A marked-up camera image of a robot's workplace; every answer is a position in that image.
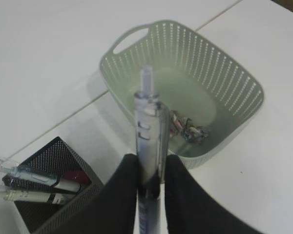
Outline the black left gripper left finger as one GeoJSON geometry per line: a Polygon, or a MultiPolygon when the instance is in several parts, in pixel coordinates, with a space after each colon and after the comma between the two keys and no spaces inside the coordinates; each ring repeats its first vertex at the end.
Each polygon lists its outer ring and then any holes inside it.
{"type": "Polygon", "coordinates": [[[138,157],[124,155],[114,174],[86,205],[62,220],[59,216],[38,234],[132,234],[139,177],[138,157]]]}

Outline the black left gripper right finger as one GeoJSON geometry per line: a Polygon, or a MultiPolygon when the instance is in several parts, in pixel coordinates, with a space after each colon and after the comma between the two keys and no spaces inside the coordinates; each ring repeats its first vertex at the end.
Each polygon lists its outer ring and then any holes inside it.
{"type": "Polygon", "coordinates": [[[259,234],[214,200],[176,155],[166,159],[165,210],[170,234],[259,234]]]}

